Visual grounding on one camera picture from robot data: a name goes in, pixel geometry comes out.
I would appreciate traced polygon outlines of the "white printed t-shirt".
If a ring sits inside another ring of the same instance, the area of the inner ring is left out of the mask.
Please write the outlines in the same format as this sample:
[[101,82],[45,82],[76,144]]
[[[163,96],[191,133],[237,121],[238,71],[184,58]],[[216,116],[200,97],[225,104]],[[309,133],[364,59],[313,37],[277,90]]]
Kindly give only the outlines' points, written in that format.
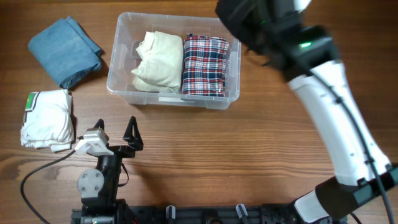
[[53,152],[69,150],[75,140],[72,96],[68,90],[29,93],[21,127],[21,145]]

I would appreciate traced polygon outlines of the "cream cloth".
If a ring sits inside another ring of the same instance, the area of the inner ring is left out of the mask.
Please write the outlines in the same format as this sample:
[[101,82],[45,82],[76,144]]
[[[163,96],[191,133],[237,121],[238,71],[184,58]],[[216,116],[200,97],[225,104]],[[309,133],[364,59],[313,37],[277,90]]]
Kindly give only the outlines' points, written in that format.
[[135,89],[180,93],[183,72],[183,40],[177,35],[147,32],[136,52],[141,62],[131,70]]

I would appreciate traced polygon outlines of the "blue denim cloth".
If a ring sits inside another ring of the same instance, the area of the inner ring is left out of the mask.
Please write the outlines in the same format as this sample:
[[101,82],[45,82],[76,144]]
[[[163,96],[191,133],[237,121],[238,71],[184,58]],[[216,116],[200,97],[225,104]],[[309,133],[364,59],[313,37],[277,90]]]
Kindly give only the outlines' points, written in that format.
[[102,67],[102,49],[72,17],[57,22],[31,38],[28,48],[50,78],[70,89]]

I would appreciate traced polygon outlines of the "red plaid shirt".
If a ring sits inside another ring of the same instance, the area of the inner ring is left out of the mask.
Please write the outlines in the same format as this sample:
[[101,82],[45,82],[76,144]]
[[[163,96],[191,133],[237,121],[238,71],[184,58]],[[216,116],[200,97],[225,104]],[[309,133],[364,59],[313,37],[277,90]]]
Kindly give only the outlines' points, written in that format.
[[224,97],[229,49],[226,39],[187,34],[183,49],[181,94]]

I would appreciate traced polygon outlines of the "black garment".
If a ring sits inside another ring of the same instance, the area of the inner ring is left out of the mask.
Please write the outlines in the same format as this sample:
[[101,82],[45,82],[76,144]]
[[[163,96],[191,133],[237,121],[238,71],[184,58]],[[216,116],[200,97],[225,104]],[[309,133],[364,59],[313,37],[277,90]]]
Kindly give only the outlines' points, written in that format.
[[229,32],[249,50],[261,53],[261,29],[255,18],[256,5],[249,0],[219,0],[215,12]]

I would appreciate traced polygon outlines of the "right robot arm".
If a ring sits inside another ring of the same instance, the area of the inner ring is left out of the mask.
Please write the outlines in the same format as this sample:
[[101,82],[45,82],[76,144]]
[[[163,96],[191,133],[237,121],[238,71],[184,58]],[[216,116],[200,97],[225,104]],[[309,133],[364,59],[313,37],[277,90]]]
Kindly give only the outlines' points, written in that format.
[[300,99],[333,164],[332,178],[293,204],[302,223],[341,220],[381,197],[394,222],[387,191],[397,186],[397,167],[375,143],[355,103],[331,35],[304,26],[308,1],[254,1],[259,51],[281,70]]

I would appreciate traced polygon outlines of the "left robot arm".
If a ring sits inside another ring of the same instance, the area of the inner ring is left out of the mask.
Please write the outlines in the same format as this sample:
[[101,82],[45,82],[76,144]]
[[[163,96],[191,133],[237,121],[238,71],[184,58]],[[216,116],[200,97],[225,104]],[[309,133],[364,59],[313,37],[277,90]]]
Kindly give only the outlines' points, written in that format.
[[144,147],[134,116],[128,122],[123,140],[127,142],[126,145],[110,146],[102,119],[79,137],[75,152],[94,156],[98,161],[94,169],[83,171],[77,180],[83,206],[81,210],[72,211],[72,223],[139,222],[126,201],[117,198],[118,188],[125,186],[119,181],[121,172],[127,171],[123,159],[135,157],[136,151]]

